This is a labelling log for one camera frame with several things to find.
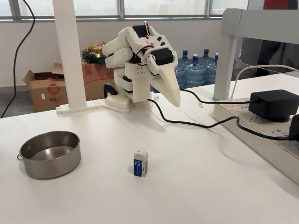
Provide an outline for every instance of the blue label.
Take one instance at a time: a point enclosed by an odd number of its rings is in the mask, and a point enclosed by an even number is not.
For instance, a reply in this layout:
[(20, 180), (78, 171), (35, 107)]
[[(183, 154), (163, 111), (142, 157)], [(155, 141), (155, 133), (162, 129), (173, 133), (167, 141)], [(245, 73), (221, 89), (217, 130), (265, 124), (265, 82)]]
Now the blue label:
[(141, 176), (142, 175), (142, 161), (134, 159), (134, 175)]

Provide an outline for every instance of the brown cardboard box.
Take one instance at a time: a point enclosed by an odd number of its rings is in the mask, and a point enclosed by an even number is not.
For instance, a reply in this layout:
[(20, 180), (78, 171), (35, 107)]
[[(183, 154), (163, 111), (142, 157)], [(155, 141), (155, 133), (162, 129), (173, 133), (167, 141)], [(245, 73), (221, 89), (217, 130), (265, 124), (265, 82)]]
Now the brown cardboard box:
[[(86, 100), (102, 99), (103, 86), (114, 86), (113, 69), (105, 65), (82, 64)], [(23, 81), (30, 89), (35, 112), (53, 110), (67, 104), (62, 64), (55, 63), (52, 72), (33, 73), (29, 70)]]
[[(62, 64), (54, 63), (52, 73), (63, 75)], [(105, 65), (82, 62), (82, 73), (86, 100), (103, 98), (103, 85), (105, 83), (115, 86), (113, 69), (108, 69)]]
[(35, 112), (55, 109), (67, 104), (64, 79), (51, 72), (33, 73), (29, 70), (23, 81), (30, 89)]

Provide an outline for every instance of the pot handle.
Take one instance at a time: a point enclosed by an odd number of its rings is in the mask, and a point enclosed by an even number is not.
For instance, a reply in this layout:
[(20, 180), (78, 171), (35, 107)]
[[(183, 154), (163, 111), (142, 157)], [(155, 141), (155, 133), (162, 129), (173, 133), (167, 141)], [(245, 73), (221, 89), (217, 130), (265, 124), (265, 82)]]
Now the pot handle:
[(18, 160), (23, 160), (22, 158), (20, 158), (20, 154), (17, 155), (17, 159)]

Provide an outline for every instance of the floor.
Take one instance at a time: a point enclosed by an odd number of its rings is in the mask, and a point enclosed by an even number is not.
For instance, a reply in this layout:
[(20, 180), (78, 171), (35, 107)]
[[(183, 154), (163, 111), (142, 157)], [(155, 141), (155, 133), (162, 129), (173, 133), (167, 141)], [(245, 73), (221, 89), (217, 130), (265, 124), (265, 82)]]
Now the floor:
[[(235, 80), (236, 75), (241, 69), (236, 69), (234, 71), (232, 80)], [(255, 76), (255, 72), (253, 71), (246, 71), (242, 75), (240, 79), (245, 79), (245, 78), (252, 78)], [(14, 93), (0, 93), (0, 115), (4, 112), (6, 106), (8, 105), (9, 101), (12, 99)], [(30, 91), (21, 91), (17, 92), (17, 95), (6, 111), (4, 117), (12, 117), (12, 116), (17, 116), (17, 115), (23, 115), (23, 114), (28, 114), (28, 113), (34, 113), (33, 110), (33, 103), (30, 97)]]

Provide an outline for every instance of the bottle cap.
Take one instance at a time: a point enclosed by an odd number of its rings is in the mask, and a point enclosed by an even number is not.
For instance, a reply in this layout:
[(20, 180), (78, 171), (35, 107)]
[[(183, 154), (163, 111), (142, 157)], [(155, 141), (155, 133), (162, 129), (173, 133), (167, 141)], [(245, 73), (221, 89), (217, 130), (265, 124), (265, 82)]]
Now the bottle cap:
[(192, 56), (192, 59), (193, 59), (193, 60), (197, 60), (197, 59), (198, 59), (198, 55), (193, 55), (193, 56)]

